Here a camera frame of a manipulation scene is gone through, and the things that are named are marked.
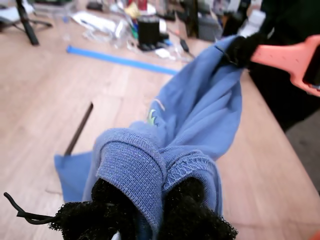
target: wooden floor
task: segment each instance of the wooden floor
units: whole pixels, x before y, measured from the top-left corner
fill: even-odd
[[[54,154],[63,154],[89,104],[93,112],[74,153],[88,151],[107,128],[142,120],[169,75],[67,54],[54,29],[32,47],[15,29],[0,34],[0,190],[31,213],[54,215],[63,204]],[[93,44],[77,47],[180,69],[178,62]],[[192,41],[199,53],[208,46]],[[239,240],[307,240],[320,230],[320,199],[270,110],[245,73],[243,115],[229,152],[218,160],[224,216]],[[0,197],[1,240],[58,240],[59,232],[17,218]]]

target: gray floor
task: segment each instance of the gray floor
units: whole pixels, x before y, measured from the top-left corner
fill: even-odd
[[[320,111],[286,133],[316,189],[320,191]]]

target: black cable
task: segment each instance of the black cable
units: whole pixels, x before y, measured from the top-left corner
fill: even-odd
[[[193,59],[195,59],[195,55],[193,55],[190,50],[189,50],[189,47],[188,47],[188,44],[186,43],[186,40],[180,38],[180,45],[183,49],[183,51],[185,51],[190,57],[192,57]]]
[[[16,216],[20,218],[27,218],[27,219],[39,220],[39,221],[52,218],[52,216],[34,214],[34,213],[25,212],[25,211],[18,211],[18,214]]]
[[[179,34],[175,33],[175,32],[172,31],[170,28],[167,28],[166,30],[167,30],[169,33],[175,35],[176,37],[178,37],[178,38],[180,39],[180,45],[181,45],[183,51],[185,51],[191,58],[193,58],[193,59],[196,58],[196,56],[193,55],[193,54],[190,52],[186,40],[184,40]]]
[[[5,192],[3,194],[11,203],[11,205],[18,211],[17,217],[24,218],[28,223],[32,225],[42,225],[42,224],[49,224],[57,220],[57,216],[45,216],[45,215],[38,215],[33,213],[25,212],[9,195],[9,193]]]

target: black wire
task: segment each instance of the black wire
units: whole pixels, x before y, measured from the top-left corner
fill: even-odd
[[[52,216],[33,214],[33,213],[25,212],[25,211],[18,211],[18,214],[16,216],[20,217],[20,218],[27,218],[27,219],[39,220],[39,221],[53,218]]]
[[[49,224],[54,222],[56,219],[58,219],[57,216],[45,216],[45,215],[38,215],[38,214],[25,212],[15,202],[15,200],[9,195],[9,193],[5,192],[3,195],[9,200],[11,205],[18,211],[17,217],[24,218],[30,224],[33,224],[33,225]]]

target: pink plastic tool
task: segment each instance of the pink plastic tool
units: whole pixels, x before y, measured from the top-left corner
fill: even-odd
[[[293,85],[320,97],[320,89],[304,82],[305,73],[318,46],[320,46],[320,35],[310,36],[304,42],[295,45],[260,45],[251,57],[251,61],[288,72]]]

